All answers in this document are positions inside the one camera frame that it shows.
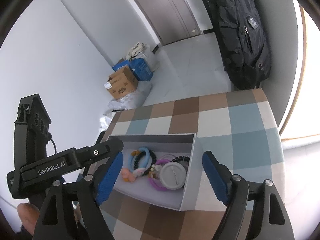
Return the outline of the person's left hand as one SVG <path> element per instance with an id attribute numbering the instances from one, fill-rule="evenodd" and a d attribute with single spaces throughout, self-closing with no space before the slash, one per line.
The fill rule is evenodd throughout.
<path id="1" fill-rule="evenodd" d="M 39 209 L 33 204 L 21 203 L 17 206 L 17 212 L 25 230 L 33 235 L 40 216 Z"/>

